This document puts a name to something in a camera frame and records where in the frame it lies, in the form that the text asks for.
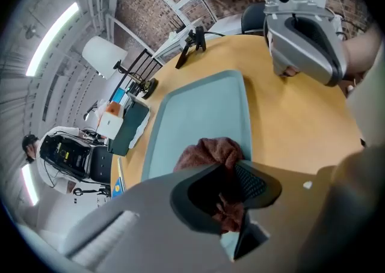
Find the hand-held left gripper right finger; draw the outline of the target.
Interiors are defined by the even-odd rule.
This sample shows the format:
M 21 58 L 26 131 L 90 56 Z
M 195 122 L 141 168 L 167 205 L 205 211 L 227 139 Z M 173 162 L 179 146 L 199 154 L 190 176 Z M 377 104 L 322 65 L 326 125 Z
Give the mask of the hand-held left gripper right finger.
M 266 236 L 266 241 L 236 260 L 234 272 L 296 273 L 301 248 L 321 211 L 334 166 L 307 174 L 252 161 L 241 161 L 240 165 L 257 177 L 266 174 L 278 180 L 282 191 L 273 204 L 248 208 L 250 222 Z

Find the brown cloth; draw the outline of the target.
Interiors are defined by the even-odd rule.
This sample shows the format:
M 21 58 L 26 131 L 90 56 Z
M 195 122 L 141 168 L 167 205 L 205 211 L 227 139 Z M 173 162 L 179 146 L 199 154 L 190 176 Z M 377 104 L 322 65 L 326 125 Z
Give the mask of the brown cloth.
M 235 175 L 235 165 L 244 158 L 239 144 L 230 138 L 201 138 L 180 155 L 173 171 L 219 164 L 203 180 L 192 185 L 189 198 L 202 211 L 220 223 L 221 233 L 241 230 L 244 206 Z

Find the grey-green tray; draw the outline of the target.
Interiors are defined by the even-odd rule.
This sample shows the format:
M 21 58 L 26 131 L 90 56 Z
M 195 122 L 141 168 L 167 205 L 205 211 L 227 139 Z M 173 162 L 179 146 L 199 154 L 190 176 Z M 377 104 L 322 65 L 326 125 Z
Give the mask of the grey-green tray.
M 163 98 L 142 173 L 142 181 L 151 184 L 149 195 L 156 204 L 150 210 L 155 215 L 138 244 L 146 262 L 158 270 L 200 273 L 229 262 L 220 233 L 190 229 L 170 205 L 177 181 L 200 173 L 197 168 L 173 171 L 182 152 L 201 138 L 221 137 L 237 142 L 244 157 L 251 158 L 250 115 L 239 71 L 208 76 Z

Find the person's right forearm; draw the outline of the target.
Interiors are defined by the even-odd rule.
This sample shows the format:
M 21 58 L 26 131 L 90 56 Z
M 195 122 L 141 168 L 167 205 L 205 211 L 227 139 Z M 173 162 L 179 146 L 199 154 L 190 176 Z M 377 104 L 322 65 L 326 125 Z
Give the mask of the person's right forearm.
M 374 64 L 383 41 L 383 32 L 377 23 L 357 37 L 343 41 L 346 74 L 355 75 L 368 71 Z

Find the person's right hand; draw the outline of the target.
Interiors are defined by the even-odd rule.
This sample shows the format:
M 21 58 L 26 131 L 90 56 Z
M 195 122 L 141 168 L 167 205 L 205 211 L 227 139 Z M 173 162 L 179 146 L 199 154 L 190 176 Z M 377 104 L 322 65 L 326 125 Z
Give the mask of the person's right hand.
M 274 66 L 274 73 L 282 78 L 286 77 L 293 77 L 300 73 L 300 70 L 298 70 L 296 67 L 292 66 Z

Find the dark grey plastic chair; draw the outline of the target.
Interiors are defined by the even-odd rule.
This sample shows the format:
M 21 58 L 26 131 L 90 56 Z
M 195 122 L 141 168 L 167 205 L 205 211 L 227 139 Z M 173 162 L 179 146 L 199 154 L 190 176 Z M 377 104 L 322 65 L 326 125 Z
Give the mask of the dark grey plastic chair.
M 251 4 L 245 9 L 241 17 L 242 34 L 263 35 L 264 9 L 264 2 Z

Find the long thin ruler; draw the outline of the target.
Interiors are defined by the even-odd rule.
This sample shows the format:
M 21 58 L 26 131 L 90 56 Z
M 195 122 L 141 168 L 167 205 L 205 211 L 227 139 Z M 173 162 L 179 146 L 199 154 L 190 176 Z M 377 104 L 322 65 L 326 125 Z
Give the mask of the long thin ruler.
M 126 185 L 125 185 L 125 178 L 123 175 L 123 167 L 122 167 L 122 159 L 118 158 L 118 174 L 119 174 L 119 180 L 120 184 L 122 186 L 122 192 L 126 191 Z

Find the white desk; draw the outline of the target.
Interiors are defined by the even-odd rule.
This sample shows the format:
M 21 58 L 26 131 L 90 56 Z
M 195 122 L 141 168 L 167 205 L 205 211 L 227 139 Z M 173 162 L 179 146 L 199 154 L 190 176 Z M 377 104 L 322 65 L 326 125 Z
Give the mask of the white desk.
M 210 27 L 209 32 L 216 32 L 224 35 L 240 34 L 242 33 L 241 18 L 242 14 L 236 14 L 220 19 Z

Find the dark green box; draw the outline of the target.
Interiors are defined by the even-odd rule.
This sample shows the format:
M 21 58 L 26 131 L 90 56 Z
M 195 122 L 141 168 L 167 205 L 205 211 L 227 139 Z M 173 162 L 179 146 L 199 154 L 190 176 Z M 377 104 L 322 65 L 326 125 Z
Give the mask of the dark green box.
M 124 109 L 123 124 L 114 140 L 108 140 L 108 151 L 114 155 L 125 156 L 129 149 L 129 143 L 135 135 L 137 127 L 141 124 L 150 108 L 142 101 L 132 97 L 130 103 Z

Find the white and orange box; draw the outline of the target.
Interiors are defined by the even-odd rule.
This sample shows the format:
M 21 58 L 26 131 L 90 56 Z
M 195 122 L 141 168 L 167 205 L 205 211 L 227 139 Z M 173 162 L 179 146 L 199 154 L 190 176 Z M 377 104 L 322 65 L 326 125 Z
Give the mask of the white and orange box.
M 123 124 L 124 107 L 110 102 L 106 111 L 98 118 L 96 132 L 104 138 L 114 140 Z

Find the ceiling light tube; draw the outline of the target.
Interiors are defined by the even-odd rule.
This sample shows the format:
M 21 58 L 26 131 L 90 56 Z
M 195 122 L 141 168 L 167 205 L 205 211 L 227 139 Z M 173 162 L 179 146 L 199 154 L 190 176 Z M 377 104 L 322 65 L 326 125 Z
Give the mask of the ceiling light tube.
M 34 186 L 32 172 L 28 164 L 22 167 L 22 176 L 29 195 L 29 199 L 31 200 L 31 204 L 35 206 L 39 202 L 39 197 Z
M 67 8 L 60 17 L 53 23 L 49 28 L 45 36 L 42 38 L 40 44 L 38 45 L 34 55 L 29 62 L 28 68 L 25 75 L 27 77 L 34 77 L 36 71 L 48 50 L 49 46 L 53 42 L 54 38 L 57 36 L 59 31 L 64 27 L 64 25 L 79 11 L 78 4 L 74 2 L 69 8 Z

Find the black dome desk lamp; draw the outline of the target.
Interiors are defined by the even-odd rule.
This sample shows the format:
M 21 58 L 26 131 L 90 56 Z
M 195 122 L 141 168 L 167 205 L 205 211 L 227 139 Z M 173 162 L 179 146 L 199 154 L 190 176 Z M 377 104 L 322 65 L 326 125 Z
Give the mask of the black dome desk lamp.
M 86 112 L 85 112 L 85 114 L 84 114 L 84 116 L 83 116 L 84 121 L 87 121 L 87 119 L 89 118 L 90 113 L 91 113 L 92 111 L 94 111 L 95 109 L 97 109 L 97 102 L 94 102 L 94 103 L 92 104 L 92 106 L 89 107 L 89 108 L 86 110 Z

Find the white tissue tuft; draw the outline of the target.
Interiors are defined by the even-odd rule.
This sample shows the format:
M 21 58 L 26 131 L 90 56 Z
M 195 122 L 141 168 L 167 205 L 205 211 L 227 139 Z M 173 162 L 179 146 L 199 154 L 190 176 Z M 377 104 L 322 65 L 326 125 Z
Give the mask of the white tissue tuft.
M 102 114 L 106 111 L 106 108 L 107 108 L 108 105 L 109 105 L 109 101 L 104 100 L 104 99 L 100 99 L 100 100 L 97 102 L 97 108 L 96 108 L 96 110 L 94 111 L 95 114 L 96 114 L 98 117 L 101 117 Z

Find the blue-screen monitor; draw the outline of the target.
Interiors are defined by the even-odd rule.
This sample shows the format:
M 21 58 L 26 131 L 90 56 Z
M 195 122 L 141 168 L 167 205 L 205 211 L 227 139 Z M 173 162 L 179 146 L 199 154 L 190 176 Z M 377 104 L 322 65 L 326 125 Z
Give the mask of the blue-screen monitor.
M 118 87 L 109 101 L 118 103 L 123 107 L 127 107 L 130 103 L 132 103 L 132 98 L 131 94 L 127 90 Z

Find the table lamp with white shade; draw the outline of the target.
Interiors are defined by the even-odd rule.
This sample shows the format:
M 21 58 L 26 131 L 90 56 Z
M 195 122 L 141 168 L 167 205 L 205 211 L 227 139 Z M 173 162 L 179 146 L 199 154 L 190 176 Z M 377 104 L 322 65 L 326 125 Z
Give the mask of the table lamp with white shade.
M 146 80 L 132 70 L 138 58 L 129 68 L 125 68 L 122 62 L 127 55 L 128 51 L 99 36 L 91 38 L 82 51 L 82 57 L 103 78 L 110 79 L 115 72 L 119 72 L 124 78 L 130 77 L 138 85 L 139 91 L 144 93 L 143 99 L 148 99 L 155 91 L 158 81 L 155 78 Z

